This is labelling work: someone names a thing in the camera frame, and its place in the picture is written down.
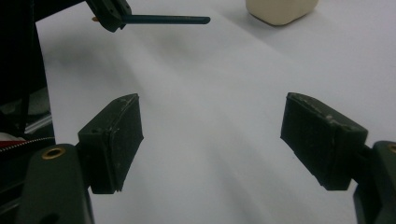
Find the white table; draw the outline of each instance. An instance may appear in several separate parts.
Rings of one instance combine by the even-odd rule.
[[[310,95],[396,140],[396,1],[321,0],[271,27],[242,0],[135,0],[134,14],[208,25],[110,33],[86,3],[40,21],[57,143],[110,101],[138,93],[145,139],[122,192],[92,195],[97,224],[356,223],[279,138],[286,95]]]

